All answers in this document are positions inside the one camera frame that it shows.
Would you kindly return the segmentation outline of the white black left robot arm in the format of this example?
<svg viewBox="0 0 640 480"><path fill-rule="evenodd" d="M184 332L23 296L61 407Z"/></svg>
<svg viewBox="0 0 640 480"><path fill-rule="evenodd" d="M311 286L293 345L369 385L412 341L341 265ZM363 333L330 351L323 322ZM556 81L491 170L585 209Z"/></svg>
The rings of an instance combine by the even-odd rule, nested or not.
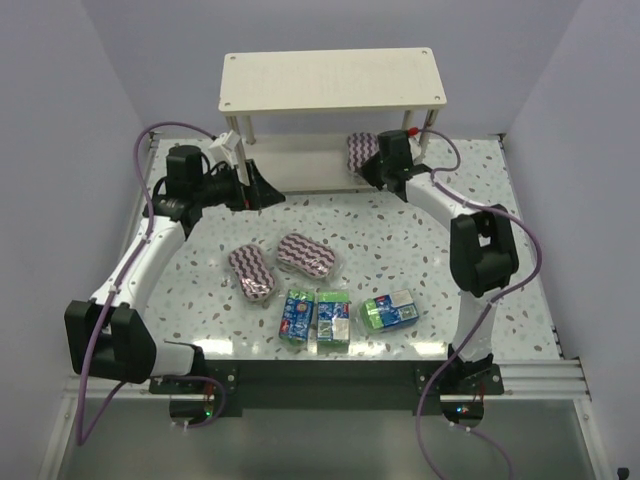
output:
<svg viewBox="0 0 640 480"><path fill-rule="evenodd" d="M170 148L164 185L150 203L125 256L86 301L72 301L64 314L73 370L141 384L154 377L199 375L202 349L188 343L161 343L144 322L144 311L162 273L186 243L204 209L223 205L234 212L259 211L285 196L246 163L248 180L228 161L209 165L195 145Z"/></svg>

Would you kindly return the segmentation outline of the purple wavy sponge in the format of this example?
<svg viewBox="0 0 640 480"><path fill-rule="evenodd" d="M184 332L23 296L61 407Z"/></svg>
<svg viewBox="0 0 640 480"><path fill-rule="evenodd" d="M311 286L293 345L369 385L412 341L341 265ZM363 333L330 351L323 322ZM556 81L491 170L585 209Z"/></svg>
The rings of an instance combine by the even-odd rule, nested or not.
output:
<svg viewBox="0 0 640 480"><path fill-rule="evenodd" d="M335 252L299 233L285 235L277 244L276 259L313 279L325 279L336 266Z"/></svg>
<svg viewBox="0 0 640 480"><path fill-rule="evenodd" d="M377 135L374 133L358 132L347 137L347 168L355 174L360 174L361 167L379 151Z"/></svg>
<svg viewBox="0 0 640 480"><path fill-rule="evenodd" d="M228 254L228 263L249 302L264 303L276 292L277 280L259 246L245 244L232 250Z"/></svg>

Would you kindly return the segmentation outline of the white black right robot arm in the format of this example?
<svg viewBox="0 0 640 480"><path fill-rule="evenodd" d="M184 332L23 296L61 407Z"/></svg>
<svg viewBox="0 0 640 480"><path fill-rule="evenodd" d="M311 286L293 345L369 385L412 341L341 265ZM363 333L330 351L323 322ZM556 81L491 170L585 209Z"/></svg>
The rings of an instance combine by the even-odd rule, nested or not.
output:
<svg viewBox="0 0 640 480"><path fill-rule="evenodd" d="M496 204L487 206L441 185L441 170L414 161L410 138L417 129L391 130L377 136L378 152L358 173L367 183L387 190L428 213L445 227L449 269L461 291L457 329L447 359L422 388L457 387L469 377L486 374L493 365L494 304L519 269L510 217Z"/></svg>

